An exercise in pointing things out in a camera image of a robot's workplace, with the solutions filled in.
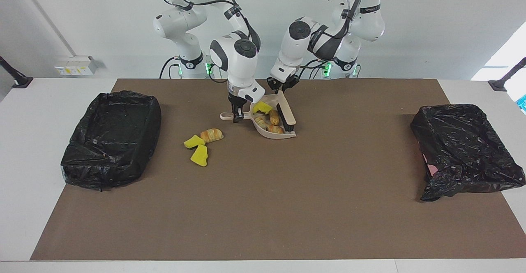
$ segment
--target black pole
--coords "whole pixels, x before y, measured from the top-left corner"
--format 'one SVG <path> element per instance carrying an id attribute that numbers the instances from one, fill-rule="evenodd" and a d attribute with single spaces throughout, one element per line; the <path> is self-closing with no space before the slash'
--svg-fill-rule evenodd
<path id="1" fill-rule="evenodd" d="M 524 57 L 521 62 L 519 62 L 517 65 L 515 65 L 511 71 L 509 71 L 505 76 L 502 77 L 502 79 L 497 81 L 488 81 L 490 86 L 495 91 L 507 91 L 506 88 L 504 88 L 504 83 L 506 83 L 507 80 L 511 79 L 511 77 L 519 71 L 519 69 L 522 69 L 526 65 L 526 57 Z"/>
<path id="2" fill-rule="evenodd" d="M 25 76 L 23 73 L 17 71 L 7 63 L 2 56 L 0 56 L 0 65 L 15 79 L 15 84 L 12 88 L 26 88 L 31 83 L 31 76 Z"/>

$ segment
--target brown mat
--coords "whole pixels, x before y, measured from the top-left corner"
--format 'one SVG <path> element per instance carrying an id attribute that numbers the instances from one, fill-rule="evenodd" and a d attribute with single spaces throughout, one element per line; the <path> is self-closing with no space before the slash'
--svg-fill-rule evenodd
<path id="1" fill-rule="evenodd" d="M 287 92 L 298 137 L 281 141 L 219 119 L 225 84 L 118 80 L 120 90 L 161 103 L 154 157 L 126 187 L 67 185 L 32 260 L 526 257 L 502 194 L 418 201 L 424 166 L 409 123 L 448 102 L 436 80 L 301 82 Z M 225 139 L 202 168 L 182 142 L 210 127 Z"/>

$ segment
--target yellow foam piece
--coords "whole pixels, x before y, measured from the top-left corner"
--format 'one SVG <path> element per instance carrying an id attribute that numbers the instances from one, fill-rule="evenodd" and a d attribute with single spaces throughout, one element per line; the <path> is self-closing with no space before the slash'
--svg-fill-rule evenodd
<path id="1" fill-rule="evenodd" d="M 255 104 L 254 108 L 252 108 L 252 113 L 255 114 L 257 112 L 262 112 L 262 113 L 268 114 L 271 110 L 272 110 L 272 106 L 269 106 L 263 101 L 259 101 L 258 103 Z"/>
<path id="2" fill-rule="evenodd" d="M 205 145 L 205 141 L 200 138 L 199 136 L 192 136 L 189 140 L 186 140 L 186 142 L 184 142 L 185 144 L 185 147 L 187 147 L 188 149 L 191 149 L 191 148 L 195 148 L 197 146 L 199 146 L 200 144 L 202 144 L 203 146 Z"/>
<path id="3" fill-rule="evenodd" d="M 197 149 L 192 155 L 192 157 L 190 158 L 190 160 L 199 166 L 205 167 L 207 158 L 208 158 L 208 149 L 207 147 L 200 144 L 199 146 L 197 146 Z"/>

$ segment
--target yellow object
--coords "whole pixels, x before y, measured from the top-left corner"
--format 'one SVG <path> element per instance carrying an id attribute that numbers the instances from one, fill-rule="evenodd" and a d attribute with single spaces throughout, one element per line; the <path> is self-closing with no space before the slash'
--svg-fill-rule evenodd
<path id="1" fill-rule="evenodd" d="M 189 140 L 186 140 L 186 142 L 184 142 L 185 144 L 185 147 L 187 147 L 188 149 L 191 149 L 191 148 L 195 148 L 197 146 L 199 146 L 200 144 L 202 144 L 203 146 L 205 145 L 205 141 L 200 138 L 199 136 L 192 136 Z"/>
<path id="2" fill-rule="evenodd" d="M 276 110 L 270 111 L 270 123 L 272 125 L 279 125 L 279 113 Z"/>
<path id="3" fill-rule="evenodd" d="M 262 112 L 262 113 L 268 114 L 271 110 L 272 110 L 272 106 L 269 106 L 263 101 L 259 101 L 258 103 L 256 103 L 254 108 L 252 108 L 252 113 L 255 114 L 257 112 Z"/>
<path id="4" fill-rule="evenodd" d="M 267 126 L 267 131 L 272 132 L 273 134 L 284 134 L 285 133 L 282 127 L 272 125 L 272 124 Z"/>
<path id="5" fill-rule="evenodd" d="M 267 122 L 265 121 L 265 117 L 257 117 L 254 119 L 254 121 L 256 122 L 257 125 L 259 125 L 259 127 L 267 130 Z"/>
<path id="6" fill-rule="evenodd" d="M 190 158 L 190 160 L 199 166 L 205 167 L 207 158 L 208 158 L 208 149 L 202 144 L 200 144 L 199 146 L 197 146 L 197 149 L 192 155 L 192 157 Z"/>
<path id="7" fill-rule="evenodd" d="M 201 138 L 206 142 L 213 142 L 216 140 L 223 139 L 223 133 L 217 128 L 208 129 L 207 131 L 201 132 Z"/>

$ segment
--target black plastic bag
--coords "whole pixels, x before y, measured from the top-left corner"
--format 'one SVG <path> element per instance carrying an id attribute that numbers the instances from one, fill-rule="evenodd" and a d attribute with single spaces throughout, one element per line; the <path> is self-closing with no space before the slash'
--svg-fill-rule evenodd
<path id="1" fill-rule="evenodd" d="M 79 121 L 60 165 L 66 183 L 102 191 L 141 177 L 159 138 L 157 99 L 100 93 Z"/>
<path id="2" fill-rule="evenodd" d="M 415 115 L 411 129 L 427 164 L 423 201 L 525 184 L 524 171 L 477 106 L 424 106 Z"/>

